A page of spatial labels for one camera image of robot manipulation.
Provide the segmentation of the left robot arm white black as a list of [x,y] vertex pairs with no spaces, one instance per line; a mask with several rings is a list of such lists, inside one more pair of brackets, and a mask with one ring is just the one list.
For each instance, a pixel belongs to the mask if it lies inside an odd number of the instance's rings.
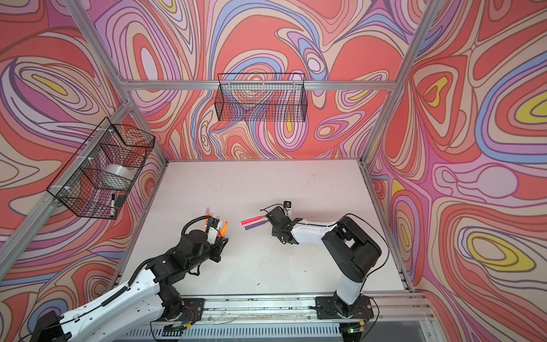
[[22,341],[114,341],[144,323],[175,321],[184,310],[189,323],[199,320],[175,284],[187,275],[199,276],[207,260],[220,262],[229,241],[226,224],[210,215],[192,219],[179,242],[163,254],[141,262],[128,281],[97,299],[63,314],[48,312]]

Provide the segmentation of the orange thin marker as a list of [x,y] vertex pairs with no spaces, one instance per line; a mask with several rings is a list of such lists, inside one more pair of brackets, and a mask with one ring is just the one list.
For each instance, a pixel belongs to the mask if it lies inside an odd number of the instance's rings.
[[226,235],[226,231],[227,231],[227,222],[224,222],[224,225],[222,229],[220,230],[219,236],[224,237]]

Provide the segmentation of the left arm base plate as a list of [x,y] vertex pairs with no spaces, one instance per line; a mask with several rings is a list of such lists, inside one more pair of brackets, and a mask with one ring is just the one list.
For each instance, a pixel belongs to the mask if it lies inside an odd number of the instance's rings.
[[160,285],[158,297],[162,302],[159,320],[196,323],[202,319],[204,298],[183,298],[172,285]]

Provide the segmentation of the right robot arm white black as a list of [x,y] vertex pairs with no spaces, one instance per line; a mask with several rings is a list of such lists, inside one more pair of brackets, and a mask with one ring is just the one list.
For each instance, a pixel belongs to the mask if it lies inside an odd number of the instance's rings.
[[351,215],[336,222],[309,222],[292,219],[287,208],[276,206],[266,212],[265,218],[272,225],[272,236],[282,244],[324,247],[340,270],[340,282],[333,295],[315,298],[311,309],[318,319],[373,318],[371,298],[362,290],[383,251]]

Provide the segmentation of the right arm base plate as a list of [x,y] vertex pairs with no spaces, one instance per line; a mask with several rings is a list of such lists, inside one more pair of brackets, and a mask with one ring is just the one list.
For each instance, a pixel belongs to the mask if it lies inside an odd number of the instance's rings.
[[370,297],[364,295],[360,295],[353,304],[347,304],[336,295],[317,296],[310,309],[316,312],[320,320],[359,319],[367,322],[375,317]]

